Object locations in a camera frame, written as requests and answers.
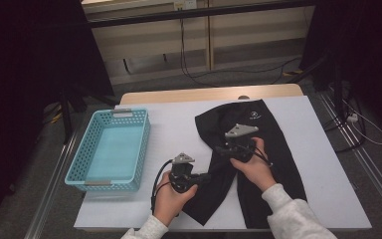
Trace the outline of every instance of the white sleeve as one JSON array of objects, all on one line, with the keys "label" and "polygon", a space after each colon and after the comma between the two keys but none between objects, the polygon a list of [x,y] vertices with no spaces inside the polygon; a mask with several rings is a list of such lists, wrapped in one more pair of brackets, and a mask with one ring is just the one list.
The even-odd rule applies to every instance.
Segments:
[{"label": "white sleeve", "polygon": [[336,238],[318,222],[306,201],[292,200],[281,184],[270,187],[262,197],[272,208],[268,221],[276,239]]},{"label": "white sleeve", "polygon": [[121,239],[160,239],[168,231],[168,228],[157,218],[150,215],[141,229],[134,231],[130,228]]}]

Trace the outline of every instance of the person's arm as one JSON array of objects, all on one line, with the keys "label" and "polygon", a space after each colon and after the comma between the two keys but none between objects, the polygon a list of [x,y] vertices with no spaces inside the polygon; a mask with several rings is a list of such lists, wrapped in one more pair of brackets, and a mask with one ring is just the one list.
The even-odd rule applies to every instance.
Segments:
[{"label": "person's arm", "polygon": [[157,185],[154,214],[150,215],[138,231],[130,228],[122,239],[159,239],[167,231],[173,218],[179,214],[185,203],[197,192],[197,185],[184,193],[176,192],[169,183],[169,172],[163,173],[162,180]]},{"label": "person's arm", "polygon": [[262,197],[273,211],[268,221],[275,238],[336,238],[318,222],[304,200],[292,200],[281,184],[268,188]]},{"label": "person's arm", "polygon": [[[264,141],[256,137],[253,140],[265,158],[268,158]],[[263,160],[254,155],[246,163],[234,158],[231,158],[231,163],[264,192],[262,197],[273,211],[268,221],[275,238],[336,238],[318,222],[305,201],[289,197],[284,187],[275,182],[270,168]]]}]

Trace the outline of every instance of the left hand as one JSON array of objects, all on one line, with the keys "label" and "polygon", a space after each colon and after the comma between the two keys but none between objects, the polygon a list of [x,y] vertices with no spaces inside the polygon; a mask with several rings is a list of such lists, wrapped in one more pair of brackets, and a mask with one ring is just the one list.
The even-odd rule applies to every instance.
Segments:
[{"label": "left hand", "polygon": [[162,180],[157,185],[157,189],[160,189],[156,195],[156,205],[153,214],[165,226],[169,226],[173,218],[182,210],[185,203],[195,195],[198,187],[193,185],[188,191],[178,193],[170,184],[162,186],[169,182],[169,173],[170,171],[164,172]]}]

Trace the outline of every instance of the white table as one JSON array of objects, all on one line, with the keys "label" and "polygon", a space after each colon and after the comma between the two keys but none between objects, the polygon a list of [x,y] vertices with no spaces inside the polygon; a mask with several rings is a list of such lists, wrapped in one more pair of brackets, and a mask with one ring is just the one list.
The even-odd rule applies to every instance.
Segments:
[{"label": "white table", "polygon": [[[331,230],[371,228],[307,97],[264,99],[286,137],[304,184],[309,206]],[[139,228],[150,214],[150,195],[160,166],[180,152],[196,159],[195,172],[207,171],[211,149],[199,137],[194,117],[228,101],[122,105],[146,107],[151,131],[140,189],[135,193],[88,192],[75,227],[89,231]],[[245,230],[236,182],[225,201],[203,227],[185,213],[170,230]]]}]

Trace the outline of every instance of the right hand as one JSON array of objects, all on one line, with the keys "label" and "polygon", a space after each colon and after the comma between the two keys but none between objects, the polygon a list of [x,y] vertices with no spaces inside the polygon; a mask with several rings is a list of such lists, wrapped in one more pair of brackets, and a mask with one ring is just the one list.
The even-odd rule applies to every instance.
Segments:
[{"label": "right hand", "polygon": [[[262,152],[265,158],[268,158],[265,153],[265,142],[259,137],[253,137],[252,140],[256,142],[256,147]],[[248,162],[241,162],[235,158],[231,158],[231,163],[235,168],[242,171],[246,177],[255,183],[262,191],[266,191],[276,184],[269,166],[255,154]]]}]

